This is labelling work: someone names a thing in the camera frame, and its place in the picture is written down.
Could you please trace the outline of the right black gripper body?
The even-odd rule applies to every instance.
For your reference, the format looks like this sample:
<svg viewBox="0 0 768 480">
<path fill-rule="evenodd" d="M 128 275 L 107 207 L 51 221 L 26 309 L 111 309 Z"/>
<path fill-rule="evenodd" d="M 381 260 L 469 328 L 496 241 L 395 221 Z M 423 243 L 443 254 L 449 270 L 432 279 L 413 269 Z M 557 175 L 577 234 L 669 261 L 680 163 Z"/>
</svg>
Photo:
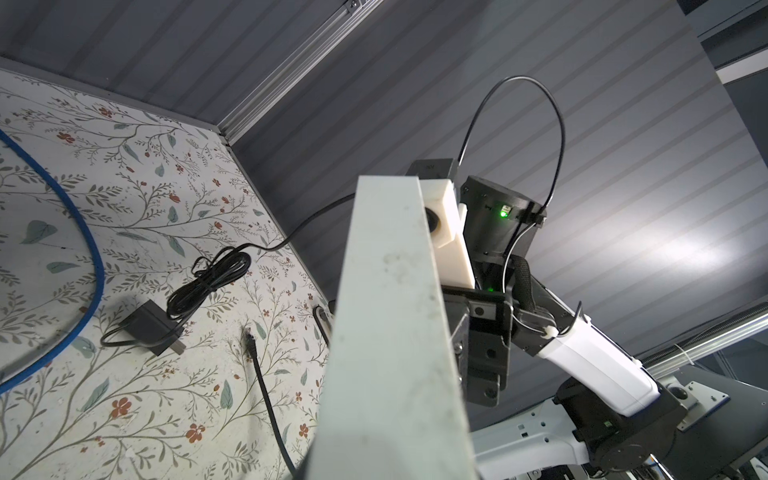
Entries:
<svg viewBox="0 0 768 480">
<path fill-rule="evenodd" d="M 507 386 L 511 305 L 498 292 L 447 286 L 443 300 L 464 399 L 495 407 Z"/>
</svg>

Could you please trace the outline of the white network switch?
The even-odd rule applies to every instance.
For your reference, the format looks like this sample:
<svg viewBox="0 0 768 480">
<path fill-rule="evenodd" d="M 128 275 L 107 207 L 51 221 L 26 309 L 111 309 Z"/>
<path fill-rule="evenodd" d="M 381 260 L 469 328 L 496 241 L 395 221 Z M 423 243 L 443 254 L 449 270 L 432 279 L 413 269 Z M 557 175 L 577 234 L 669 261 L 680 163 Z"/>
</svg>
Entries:
<svg viewBox="0 0 768 480">
<path fill-rule="evenodd" d="M 358 180 L 310 479 L 476 475 L 420 180 Z"/>
</svg>

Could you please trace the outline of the small black power adapter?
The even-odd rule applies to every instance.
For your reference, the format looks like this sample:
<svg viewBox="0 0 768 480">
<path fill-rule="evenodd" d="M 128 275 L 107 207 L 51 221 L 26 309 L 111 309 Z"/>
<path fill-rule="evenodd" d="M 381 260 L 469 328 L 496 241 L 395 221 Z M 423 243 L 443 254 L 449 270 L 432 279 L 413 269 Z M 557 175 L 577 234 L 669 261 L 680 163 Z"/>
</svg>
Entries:
<svg viewBox="0 0 768 480">
<path fill-rule="evenodd" d="M 193 264 L 194 279 L 175 290 L 165 308 L 153 301 L 145 302 L 117 326 L 104 333 L 100 345 L 106 348 L 140 346 L 155 354 L 162 353 L 179 341 L 186 324 L 210 295 L 246 275 L 252 264 L 251 256 L 246 252 L 248 248 L 264 253 L 277 252 L 287 247 L 313 221 L 354 198 L 355 195 L 351 193 L 324 206 L 275 245 L 244 243 L 237 247 L 225 247 L 211 259 L 205 256 L 198 258 Z"/>
</svg>

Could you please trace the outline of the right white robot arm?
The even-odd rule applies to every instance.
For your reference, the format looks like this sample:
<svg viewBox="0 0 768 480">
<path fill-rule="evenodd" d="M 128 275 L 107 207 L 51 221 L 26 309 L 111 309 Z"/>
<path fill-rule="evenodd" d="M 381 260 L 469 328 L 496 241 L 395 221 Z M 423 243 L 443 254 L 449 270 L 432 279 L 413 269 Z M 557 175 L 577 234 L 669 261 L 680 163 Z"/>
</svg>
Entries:
<svg viewBox="0 0 768 480">
<path fill-rule="evenodd" d="M 473 433 L 479 478 L 567 465 L 599 476 L 659 465 L 678 434 L 728 401 L 698 382 L 655 380 L 581 308 L 531 275 L 525 253 L 545 221 L 543 204 L 472 176 L 459 206 L 469 282 L 442 293 L 465 398 L 497 405 L 512 348 L 568 374 L 552 398 Z"/>
</svg>

